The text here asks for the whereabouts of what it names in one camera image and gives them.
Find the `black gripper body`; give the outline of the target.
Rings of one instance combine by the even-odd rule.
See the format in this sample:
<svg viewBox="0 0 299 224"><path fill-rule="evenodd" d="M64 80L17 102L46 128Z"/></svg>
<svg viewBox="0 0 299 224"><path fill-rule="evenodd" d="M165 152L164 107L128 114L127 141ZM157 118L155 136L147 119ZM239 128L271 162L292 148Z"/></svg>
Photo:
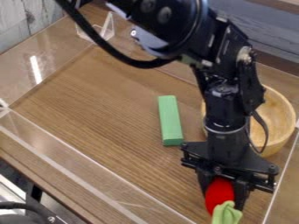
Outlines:
<svg viewBox="0 0 299 224"><path fill-rule="evenodd" d="M279 167L252 150L245 150L237 161L232 163L209 158L205 142L183 143L181 152L181 165L192 168L196 173L209 172L213 177L223 177L232 182L244 179L249 190L257 189L267 193L275 191L275 176L279 173Z"/></svg>

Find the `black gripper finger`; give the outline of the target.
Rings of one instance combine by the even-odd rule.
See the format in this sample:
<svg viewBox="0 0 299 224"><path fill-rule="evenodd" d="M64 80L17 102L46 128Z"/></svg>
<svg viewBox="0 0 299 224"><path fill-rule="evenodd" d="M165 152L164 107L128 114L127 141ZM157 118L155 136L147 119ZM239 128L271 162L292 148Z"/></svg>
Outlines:
<svg viewBox="0 0 299 224"><path fill-rule="evenodd" d="M213 175L208 171L199 171L197 172L197 180L200 184L201 194L205 194L208 190L208 186L213 180Z"/></svg>
<svg viewBox="0 0 299 224"><path fill-rule="evenodd" d="M248 199L248 182L236 180L233 183L235 208L241 211Z"/></svg>

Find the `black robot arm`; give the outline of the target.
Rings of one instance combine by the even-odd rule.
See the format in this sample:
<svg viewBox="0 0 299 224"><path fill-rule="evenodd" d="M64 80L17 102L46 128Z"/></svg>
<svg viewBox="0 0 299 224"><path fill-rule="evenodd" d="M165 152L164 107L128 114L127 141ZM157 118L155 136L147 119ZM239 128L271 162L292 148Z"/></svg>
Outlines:
<svg viewBox="0 0 299 224"><path fill-rule="evenodd" d="M104 0L107 7L135 26L133 38L153 55L127 57L97 34L69 0L54 0L96 45L132 67L151 69L173 61L191 67L205 102L207 139L181 145L181 163L197 174L200 190L224 191L241 209L248 195L276 187L279 168L263 157L249 137L265 101L256 70L256 53L247 34L208 6L207 0Z"/></svg>

